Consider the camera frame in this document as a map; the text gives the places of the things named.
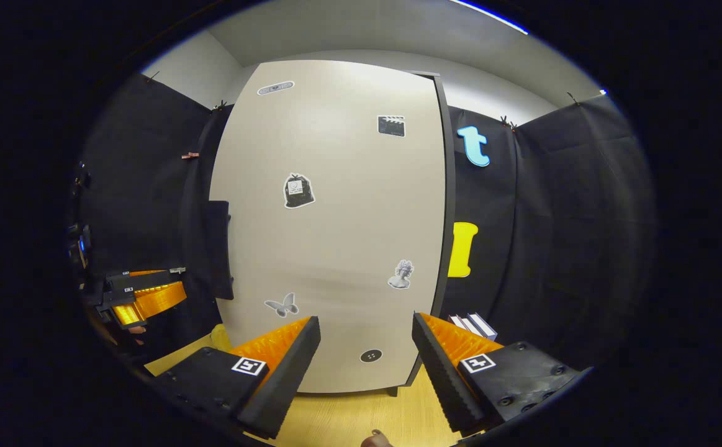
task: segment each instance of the light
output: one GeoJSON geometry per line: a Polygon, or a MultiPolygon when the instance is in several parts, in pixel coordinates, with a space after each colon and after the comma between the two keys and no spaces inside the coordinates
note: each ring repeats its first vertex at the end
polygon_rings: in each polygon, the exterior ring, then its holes
{"type": "Polygon", "coordinates": [[[517,31],[520,31],[520,32],[522,32],[523,34],[526,34],[526,35],[529,34],[529,33],[527,33],[523,28],[520,28],[520,26],[517,26],[517,25],[514,25],[513,23],[507,22],[507,20],[505,20],[505,19],[503,19],[503,18],[501,18],[501,17],[498,17],[498,16],[495,15],[495,14],[491,14],[490,12],[485,11],[485,9],[480,9],[480,8],[477,8],[477,6],[469,5],[468,3],[460,2],[460,1],[458,1],[458,0],[449,0],[449,1],[450,1],[450,2],[453,2],[453,3],[457,3],[458,5],[463,5],[463,6],[465,6],[466,8],[471,8],[471,9],[473,9],[474,11],[482,12],[483,14],[485,14],[485,15],[488,16],[488,17],[492,17],[492,18],[495,18],[496,20],[499,20],[499,22],[504,23],[505,25],[509,26],[510,28],[517,29],[517,31]]]}

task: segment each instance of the wooden floor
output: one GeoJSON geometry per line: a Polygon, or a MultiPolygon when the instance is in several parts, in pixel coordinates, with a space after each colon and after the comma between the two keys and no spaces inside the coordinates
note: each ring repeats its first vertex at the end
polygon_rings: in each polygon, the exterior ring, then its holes
{"type": "Polygon", "coordinates": [[[264,442],[278,447],[359,447],[372,429],[383,432],[395,447],[449,447],[462,438],[449,429],[422,366],[411,387],[401,387],[397,397],[385,390],[298,394],[278,438],[264,442]]]}

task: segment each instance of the garbage bag sticker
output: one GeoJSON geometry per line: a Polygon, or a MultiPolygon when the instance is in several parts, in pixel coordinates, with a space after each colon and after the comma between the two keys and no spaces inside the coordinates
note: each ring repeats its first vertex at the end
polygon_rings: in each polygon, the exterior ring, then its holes
{"type": "Polygon", "coordinates": [[[273,302],[273,300],[266,300],[264,302],[270,309],[275,309],[275,313],[278,317],[286,318],[287,314],[297,315],[300,309],[295,305],[295,292],[289,292],[284,297],[284,302],[273,302]]]}
{"type": "Polygon", "coordinates": [[[284,182],[284,207],[295,209],[314,203],[312,183],[304,175],[291,173],[284,182]]]}
{"type": "Polygon", "coordinates": [[[405,117],[392,114],[378,114],[377,131],[395,137],[405,136],[405,117]]]}
{"type": "Polygon", "coordinates": [[[394,269],[394,276],[389,278],[389,286],[394,289],[408,289],[410,287],[409,277],[413,274],[413,263],[409,260],[401,260],[394,269]]]}

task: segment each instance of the clapperboard sticker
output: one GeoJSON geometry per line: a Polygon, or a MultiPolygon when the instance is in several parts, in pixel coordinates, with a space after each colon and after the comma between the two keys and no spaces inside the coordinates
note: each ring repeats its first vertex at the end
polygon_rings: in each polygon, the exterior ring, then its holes
{"type": "Polygon", "coordinates": [[[265,364],[267,364],[267,362],[242,357],[241,359],[239,359],[239,362],[237,362],[236,365],[233,365],[231,370],[236,371],[237,373],[245,373],[250,374],[251,376],[258,376],[258,374],[261,373],[261,369],[264,368],[265,364]]]}
{"type": "Polygon", "coordinates": [[[496,366],[496,363],[494,363],[488,356],[485,354],[480,354],[479,356],[469,357],[468,359],[463,360],[463,366],[466,367],[466,370],[469,371],[469,373],[479,373],[479,371],[482,371],[484,369],[493,368],[496,366]]]}
{"type": "Polygon", "coordinates": [[[377,131],[395,137],[405,136],[405,117],[395,114],[378,114],[377,131]]]}

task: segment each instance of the butterfly sticker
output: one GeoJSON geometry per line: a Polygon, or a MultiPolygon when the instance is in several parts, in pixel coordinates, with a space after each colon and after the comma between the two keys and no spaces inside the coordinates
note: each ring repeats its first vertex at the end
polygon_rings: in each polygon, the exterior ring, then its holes
{"type": "Polygon", "coordinates": [[[295,305],[295,292],[289,292],[284,297],[284,302],[278,303],[273,302],[273,300],[267,300],[264,302],[265,305],[269,306],[271,309],[275,309],[275,313],[278,314],[278,317],[286,318],[286,314],[289,312],[292,312],[292,315],[297,315],[297,313],[300,311],[297,306],[295,305]]]}

